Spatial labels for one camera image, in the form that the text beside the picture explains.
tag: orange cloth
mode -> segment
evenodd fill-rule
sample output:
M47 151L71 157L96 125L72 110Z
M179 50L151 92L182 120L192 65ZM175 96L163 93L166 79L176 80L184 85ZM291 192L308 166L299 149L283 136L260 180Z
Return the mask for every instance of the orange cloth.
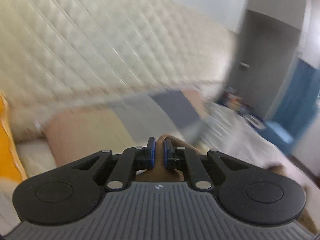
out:
M27 176L16 152L8 114L8 102L4 94L0 93L0 179L10 179L20 183Z

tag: white bed sheet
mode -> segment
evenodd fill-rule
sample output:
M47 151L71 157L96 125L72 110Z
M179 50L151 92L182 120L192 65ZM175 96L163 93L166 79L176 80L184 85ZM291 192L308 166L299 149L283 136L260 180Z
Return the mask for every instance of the white bed sheet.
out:
M202 148L216 148L220 152L261 168L281 163L289 178L308 187L306 209L320 228L320 189L316 184L272 143L262 138L245 119L233 110L212 104L211 116L202 134Z

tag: orange fabric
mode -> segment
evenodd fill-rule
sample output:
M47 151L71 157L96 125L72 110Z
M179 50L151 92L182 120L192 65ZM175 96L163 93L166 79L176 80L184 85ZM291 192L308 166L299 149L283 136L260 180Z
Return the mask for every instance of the orange fabric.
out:
M27 178L10 132L8 102L0 93L0 178L22 182Z

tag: white logo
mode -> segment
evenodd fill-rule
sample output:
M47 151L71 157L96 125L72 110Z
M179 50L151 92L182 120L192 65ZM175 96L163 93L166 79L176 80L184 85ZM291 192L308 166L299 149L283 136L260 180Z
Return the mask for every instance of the white logo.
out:
M162 185L160 185L160 184L158 184L158 185L155 185L155 188L156 188L157 190L160 190L160 189L162 189L162 188L163 188L163 186L162 186Z

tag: quilted headboard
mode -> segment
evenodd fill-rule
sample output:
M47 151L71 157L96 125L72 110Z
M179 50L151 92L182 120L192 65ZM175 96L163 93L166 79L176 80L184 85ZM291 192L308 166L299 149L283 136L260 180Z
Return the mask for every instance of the quilted headboard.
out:
M172 0L0 0L0 16L0 90L18 141L74 98L220 83L235 44Z

